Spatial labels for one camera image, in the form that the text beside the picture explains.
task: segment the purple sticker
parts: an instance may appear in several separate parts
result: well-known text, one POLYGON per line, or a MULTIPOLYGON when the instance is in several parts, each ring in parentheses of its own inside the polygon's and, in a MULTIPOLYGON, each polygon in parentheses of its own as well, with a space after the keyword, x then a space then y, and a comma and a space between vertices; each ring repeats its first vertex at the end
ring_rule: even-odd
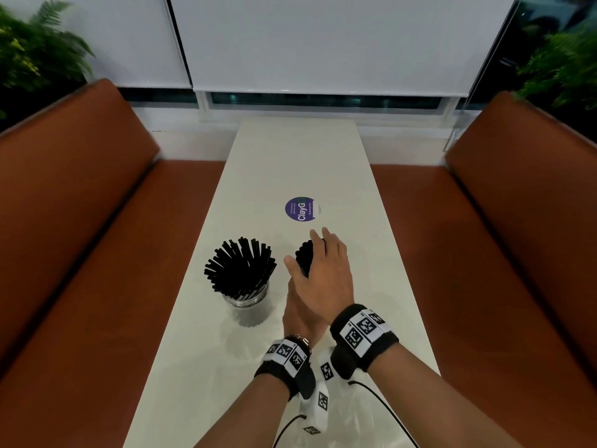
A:
POLYGON ((319 213, 319 205, 312 198, 299 196, 286 203, 286 214, 298 222, 310 222, 319 213))

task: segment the wristband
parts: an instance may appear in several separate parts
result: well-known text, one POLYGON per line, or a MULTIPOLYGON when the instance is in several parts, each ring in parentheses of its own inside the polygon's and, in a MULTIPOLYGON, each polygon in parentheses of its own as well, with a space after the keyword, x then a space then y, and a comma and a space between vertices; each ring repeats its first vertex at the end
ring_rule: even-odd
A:
POLYGON ((271 374, 279 378, 290 392, 290 399, 299 392, 303 399, 309 399, 315 390, 315 375, 309 359, 311 351, 301 338, 288 336, 273 342, 261 360, 261 366, 255 372, 271 374))
POLYGON ((341 349, 336 358, 351 357, 353 364, 364 372, 367 372, 379 354, 398 342, 398 337, 381 317, 357 303, 350 305, 336 317, 330 332, 336 340, 337 348, 341 349))

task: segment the table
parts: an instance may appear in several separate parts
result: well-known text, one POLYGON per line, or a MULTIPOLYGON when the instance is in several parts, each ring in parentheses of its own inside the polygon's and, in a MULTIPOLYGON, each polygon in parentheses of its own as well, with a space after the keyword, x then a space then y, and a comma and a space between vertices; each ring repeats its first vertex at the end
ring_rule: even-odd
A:
MULTIPOLYGON (((438 371, 354 122, 247 118, 222 173, 125 448, 191 448, 224 413, 250 382, 271 341, 282 336, 289 278, 282 259, 309 239, 309 229, 321 232, 322 226, 347 245, 356 301, 377 310, 400 341, 438 371), (286 214, 286 203, 299 196, 319 204, 315 220, 299 222, 286 214), (249 329, 232 322, 225 302, 204 276, 214 249, 241 236, 271 245, 278 263, 269 290, 276 308, 263 324, 249 329)), ((328 332, 313 358, 333 344, 328 332)), ((294 399, 282 424, 296 414, 294 399)), ((278 446, 301 444, 298 431, 289 428, 278 446)), ((410 446, 383 406, 360 387, 331 397, 328 432, 310 437, 306 446, 328 446, 328 440, 335 440, 336 447, 410 446)))

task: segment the hand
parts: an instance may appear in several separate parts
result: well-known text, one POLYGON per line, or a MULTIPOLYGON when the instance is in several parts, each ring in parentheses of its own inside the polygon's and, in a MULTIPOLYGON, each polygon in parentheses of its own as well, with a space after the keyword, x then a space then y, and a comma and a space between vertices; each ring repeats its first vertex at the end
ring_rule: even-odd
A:
POLYGON ((282 316, 282 325, 284 325, 284 336, 299 334, 309 340, 311 349, 321 341, 328 328, 328 324, 300 299, 292 278, 288 281, 288 297, 286 298, 286 310, 282 316))
POLYGON ((314 229, 310 232, 313 262, 309 278, 303 275, 292 256, 286 256, 284 264, 301 300, 331 325, 343 309, 354 303, 354 291, 346 245, 327 228, 323 228, 322 233, 325 243, 314 229))

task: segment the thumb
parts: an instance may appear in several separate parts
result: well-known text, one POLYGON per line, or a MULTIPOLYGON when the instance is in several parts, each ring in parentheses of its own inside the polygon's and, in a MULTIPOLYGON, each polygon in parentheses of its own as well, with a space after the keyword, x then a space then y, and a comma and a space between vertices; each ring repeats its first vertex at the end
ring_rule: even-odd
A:
POLYGON ((299 263, 297 263, 295 258, 292 256, 286 256, 284 258, 284 265, 288 269, 288 273, 293 279, 296 288, 300 289, 302 286, 304 286, 307 278, 303 275, 303 271, 300 269, 299 263))

